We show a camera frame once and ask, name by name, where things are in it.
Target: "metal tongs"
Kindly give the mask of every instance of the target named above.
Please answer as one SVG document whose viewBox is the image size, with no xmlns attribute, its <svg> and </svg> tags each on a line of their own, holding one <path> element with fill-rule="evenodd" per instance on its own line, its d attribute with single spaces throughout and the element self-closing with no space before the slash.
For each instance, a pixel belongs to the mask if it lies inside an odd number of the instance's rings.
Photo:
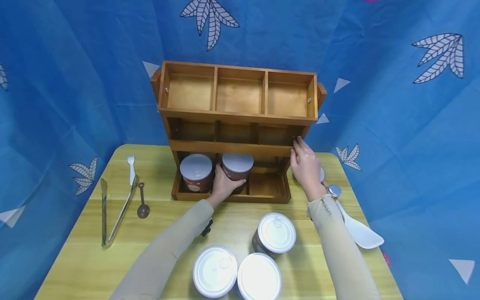
<svg viewBox="0 0 480 300">
<path fill-rule="evenodd" d="M 100 179 L 100 186 L 102 188 L 102 248 L 108 249 L 113 243 L 115 239 L 115 235 L 117 234 L 117 230 L 120 227 L 120 223 L 123 220 L 123 216 L 127 212 L 127 208 L 132 201 L 133 195 L 135 195 L 135 191 L 137 190 L 138 186 L 138 175 L 135 175 L 133 179 L 132 188 L 130 189 L 130 193 L 128 194 L 127 201 L 123 205 L 123 208 L 120 211 L 119 217 L 113 226 L 112 232 L 110 233 L 108 240 L 107 240 L 107 182 L 101 178 Z"/>
</svg>

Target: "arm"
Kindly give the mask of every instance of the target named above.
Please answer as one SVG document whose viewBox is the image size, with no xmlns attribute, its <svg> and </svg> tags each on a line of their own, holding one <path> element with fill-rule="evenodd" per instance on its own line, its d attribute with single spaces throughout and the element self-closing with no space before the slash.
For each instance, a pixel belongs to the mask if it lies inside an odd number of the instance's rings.
<svg viewBox="0 0 480 300">
<path fill-rule="evenodd" d="M 320 183 L 320 161 L 299 137 L 290 161 L 293 174 L 309 201 L 307 216 L 315 224 L 338 300 L 380 299 L 375 282 L 355 242 L 343 223 L 340 210 Z"/>
<path fill-rule="evenodd" d="M 338 300 L 380 299 L 375 282 L 363 256 L 343 223 L 342 215 L 330 195 L 308 204 L 307 215 L 312 218 L 328 271 Z"/>
<path fill-rule="evenodd" d="M 220 166 L 215 169 L 212 195 L 190 208 L 160 233 L 133 263 L 109 300 L 158 300 L 180 255 L 202 233 L 214 209 L 245 180 L 231 181 Z"/>
</svg>

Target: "person's left hand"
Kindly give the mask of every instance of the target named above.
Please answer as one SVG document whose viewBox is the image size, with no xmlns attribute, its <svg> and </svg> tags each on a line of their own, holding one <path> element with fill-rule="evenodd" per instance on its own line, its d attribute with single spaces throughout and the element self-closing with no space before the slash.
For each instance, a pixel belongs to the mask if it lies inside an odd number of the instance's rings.
<svg viewBox="0 0 480 300">
<path fill-rule="evenodd" d="M 215 166 L 215 180 L 213 181 L 212 195 L 207 198 L 207 201 L 215 209 L 228 196 L 230 196 L 234 189 L 246 182 L 245 179 L 239 181 L 232 181 L 227 177 L 220 164 Z"/>
</svg>

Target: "finger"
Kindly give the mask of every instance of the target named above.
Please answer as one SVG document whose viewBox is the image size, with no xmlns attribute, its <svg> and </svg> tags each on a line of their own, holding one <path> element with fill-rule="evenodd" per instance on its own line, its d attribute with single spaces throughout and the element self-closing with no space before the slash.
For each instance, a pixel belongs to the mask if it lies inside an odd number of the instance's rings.
<svg viewBox="0 0 480 300">
<path fill-rule="evenodd" d="M 290 149 L 290 165 L 292 166 L 292 168 L 296 168 L 299 165 L 299 162 L 297 160 L 297 153 L 293 149 Z"/>
<path fill-rule="evenodd" d="M 302 154 L 305 153 L 305 151 L 302 149 L 302 147 L 297 143 L 297 141 L 293 141 L 293 148 L 295 149 L 295 152 L 297 153 L 298 156 L 301 156 Z"/>
<path fill-rule="evenodd" d="M 305 153 L 308 153 L 308 154 L 313 153 L 313 150 L 307 145 L 307 143 L 301 138 L 301 136 L 299 136 L 297 140 L 298 140 L 298 143 L 299 143 L 300 147 L 302 148 L 302 150 Z"/>
<path fill-rule="evenodd" d="M 222 167 L 220 166 L 220 164 L 217 164 L 217 165 L 215 166 L 215 173 L 216 173 L 216 172 L 223 172 Z"/>
<path fill-rule="evenodd" d="M 247 180 L 245 180 L 245 179 L 238 180 L 238 181 L 234 181 L 234 183 L 235 183 L 235 188 L 240 187 L 242 184 L 244 184 L 244 183 L 246 183 L 246 182 L 247 182 Z"/>
</svg>

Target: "wooden shelf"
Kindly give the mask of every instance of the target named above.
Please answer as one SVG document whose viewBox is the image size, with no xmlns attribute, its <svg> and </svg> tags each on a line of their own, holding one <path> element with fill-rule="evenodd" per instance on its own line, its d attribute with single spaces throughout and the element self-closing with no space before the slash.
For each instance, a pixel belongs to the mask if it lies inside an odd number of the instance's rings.
<svg viewBox="0 0 480 300">
<path fill-rule="evenodd" d="M 287 203 L 293 139 L 318 119 L 326 92 L 315 73 L 165 61 L 152 77 L 157 107 L 179 168 L 189 154 L 214 164 L 222 154 L 253 155 L 246 188 L 227 201 Z M 172 197 L 198 201 L 177 170 Z"/>
</svg>

